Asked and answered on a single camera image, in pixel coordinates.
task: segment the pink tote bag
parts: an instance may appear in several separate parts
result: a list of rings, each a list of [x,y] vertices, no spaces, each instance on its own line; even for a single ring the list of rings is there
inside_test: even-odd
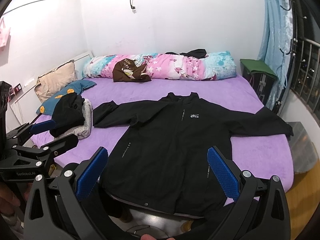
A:
[[[4,47],[7,45],[11,28],[6,28],[3,18],[0,20],[0,51],[4,51]]]

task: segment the jacket sleeve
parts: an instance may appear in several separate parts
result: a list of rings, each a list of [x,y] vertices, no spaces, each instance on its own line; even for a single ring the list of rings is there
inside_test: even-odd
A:
[[[292,127],[266,107],[252,114],[232,111],[213,103],[209,104],[211,104],[211,111],[217,114],[216,118],[232,134],[249,136],[285,134],[293,136]]]
[[[116,125],[141,125],[150,120],[168,103],[143,100],[117,105],[114,101],[103,103],[93,110],[93,126],[106,128]]]

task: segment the beige pillow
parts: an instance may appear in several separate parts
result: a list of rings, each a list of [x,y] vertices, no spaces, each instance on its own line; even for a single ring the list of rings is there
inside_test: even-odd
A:
[[[75,72],[75,61],[68,63],[38,77],[35,92],[43,103],[56,92],[59,92],[72,81],[77,80]]]

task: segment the curtain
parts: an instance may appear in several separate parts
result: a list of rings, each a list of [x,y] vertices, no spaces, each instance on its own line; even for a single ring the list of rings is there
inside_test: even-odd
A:
[[[278,79],[273,84],[266,107],[272,109],[281,91],[287,86],[287,72],[291,55],[289,52],[293,36],[292,10],[289,0],[265,0],[265,25],[258,60],[264,61],[276,74]]]

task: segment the bag handle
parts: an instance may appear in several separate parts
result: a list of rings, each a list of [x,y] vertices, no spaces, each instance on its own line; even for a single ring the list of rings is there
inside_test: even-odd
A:
[[[3,28],[5,28],[5,24],[4,24],[4,19],[3,18],[0,19],[0,28],[1,28],[1,23],[2,23]]]

